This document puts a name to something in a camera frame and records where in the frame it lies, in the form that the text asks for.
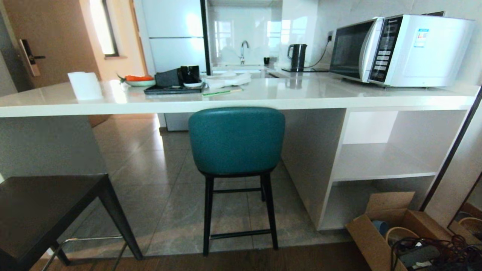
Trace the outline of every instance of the paper towel roll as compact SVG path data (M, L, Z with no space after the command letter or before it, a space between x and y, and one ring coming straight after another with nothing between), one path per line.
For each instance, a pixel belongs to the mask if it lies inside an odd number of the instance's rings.
M102 99L102 89L99 80L93 72L71 72L68 78L74 89L75 97L78 100Z

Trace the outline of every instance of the white refrigerator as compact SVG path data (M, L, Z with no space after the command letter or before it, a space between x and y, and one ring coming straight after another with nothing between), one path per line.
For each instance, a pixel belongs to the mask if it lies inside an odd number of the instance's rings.
M136 0L136 15L149 73L182 65L207 71L201 0ZM169 131L187 130L190 113L159 114Z

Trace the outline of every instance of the dark stool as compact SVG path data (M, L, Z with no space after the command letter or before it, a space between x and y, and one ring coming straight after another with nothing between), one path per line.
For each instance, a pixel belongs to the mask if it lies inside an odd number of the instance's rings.
M209 254L209 240L271 234L278 249L270 173L281 158L285 120L271 108L235 107L199 111L189 119L192 155L206 177L203 254ZM261 187L214 190L214 178L260 176ZM213 194L261 191L268 208L269 230L251 230L211 235Z
M121 235L66 242L123 237L135 258L141 260L142 253L107 174L11 177L0 184L0 270L27 271L49 247L54 255L43 270L55 256L68 265L57 239L96 197Z

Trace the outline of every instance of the energy label sticker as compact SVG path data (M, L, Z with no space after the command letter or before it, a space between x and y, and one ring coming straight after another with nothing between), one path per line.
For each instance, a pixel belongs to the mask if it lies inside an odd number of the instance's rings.
M414 47L419 47L419 48L425 47L427 36L428 36L428 29L419 28L417 32L417 38L415 39Z

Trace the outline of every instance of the microwave control panel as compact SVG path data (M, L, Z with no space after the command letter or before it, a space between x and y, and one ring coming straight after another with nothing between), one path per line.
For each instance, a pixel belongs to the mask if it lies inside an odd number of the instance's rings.
M393 49L397 42L400 25L402 25L403 17L396 17L386 19L383 22L382 33L380 35L380 42L376 49L376 56L373 61L372 71L370 73L370 80L385 82L387 77L388 67L393 55Z

